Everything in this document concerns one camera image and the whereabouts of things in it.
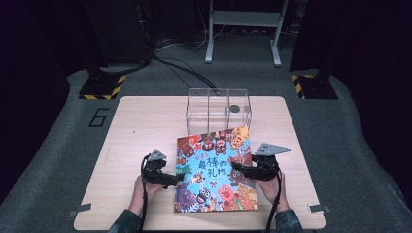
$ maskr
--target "black wall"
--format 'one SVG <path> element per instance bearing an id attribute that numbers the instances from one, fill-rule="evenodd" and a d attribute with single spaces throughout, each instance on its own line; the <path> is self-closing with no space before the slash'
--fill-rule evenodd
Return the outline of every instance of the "black wall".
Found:
<path id="1" fill-rule="evenodd" d="M 27 5 L 2 1 L 0 11 L 1 203 L 52 128 L 69 83 Z"/>
<path id="2" fill-rule="evenodd" d="M 292 56 L 291 71 L 323 70 L 351 91 L 362 132 L 380 165 L 412 207 L 412 3 L 407 0 L 310 0 Z M 344 18 L 354 23 L 348 33 Z M 345 37 L 339 47 L 336 37 Z"/>

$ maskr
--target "human hand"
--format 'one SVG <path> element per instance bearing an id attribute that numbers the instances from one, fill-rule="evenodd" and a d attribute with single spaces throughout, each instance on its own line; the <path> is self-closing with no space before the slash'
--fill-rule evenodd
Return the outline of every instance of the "human hand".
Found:
<path id="1" fill-rule="evenodd" d="M 279 204 L 276 208 L 276 212 L 280 213 L 285 210 L 289 210 L 289 203 L 286 198 L 286 190 L 285 190 L 285 174 L 281 171 L 279 171 L 279 175 L 282 178 L 281 182 L 281 195 L 279 199 Z M 279 182 L 277 178 L 273 178 L 272 180 L 269 181 L 261 181 L 261 180 L 253 180 L 257 185 L 260 186 L 261 190 L 263 191 L 264 197 L 272 203 L 275 201 L 276 196 L 278 195 L 279 191 Z"/>
<path id="2" fill-rule="evenodd" d="M 164 185 L 161 184 L 152 184 L 146 182 L 148 202 L 151 202 L 155 198 L 157 192 L 160 191 L 163 187 Z M 142 176 L 139 176 L 134 183 L 133 196 L 131 198 L 128 210 L 139 216 L 143 211 L 143 202 L 143 182 Z"/>

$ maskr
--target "colorful book cover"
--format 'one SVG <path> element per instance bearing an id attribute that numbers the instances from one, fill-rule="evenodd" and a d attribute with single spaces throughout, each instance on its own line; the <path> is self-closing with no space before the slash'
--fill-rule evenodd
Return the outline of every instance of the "colorful book cover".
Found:
<path id="1" fill-rule="evenodd" d="M 175 213 L 256 210 L 255 183 L 230 165 L 252 166 L 250 144 L 247 126 L 178 138 Z"/>

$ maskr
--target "wooden table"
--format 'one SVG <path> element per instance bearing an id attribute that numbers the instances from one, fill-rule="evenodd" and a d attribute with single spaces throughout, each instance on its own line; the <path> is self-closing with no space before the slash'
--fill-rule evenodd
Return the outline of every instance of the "wooden table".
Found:
<path id="1" fill-rule="evenodd" d="M 154 149 L 167 155 L 164 173 L 176 174 L 176 139 L 187 135 L 185 96 L 127 96 L 120 100 L 88 184 L 83 204 L 91 209 L 77 214 L 77 230 L 107 230 L 128 207 L 142 158 Z M 322 213 L 307 205 L 319 204 L 291 116 L 282 97 L 251 96 L 252 152 L 262 143 L 290 148 L 277 155 L 286 174 L 291 207 L 304 229 L 325 226 Z M 175 214 L 174 187 L 161 190 L 150 203 L 146 230 L 262 230 L 271 204 L 257 188 L 258 210 L 248 212 Z"/>

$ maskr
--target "sleeve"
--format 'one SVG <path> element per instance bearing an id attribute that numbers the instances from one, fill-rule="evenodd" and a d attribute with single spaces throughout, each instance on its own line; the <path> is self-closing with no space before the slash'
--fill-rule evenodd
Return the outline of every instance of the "sleeve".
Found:
<path id="1" fill-rule="evenodd" d="M 297 233 L 302 232 L 302 225 L 294 210 L 282 211 L 275 216 L 276 232 Z"/>
<path id="2" fill-rule="evenodd" d="M 142 219 L 125 209 L 109 229 L 109 233 L 135 233 Z"/>

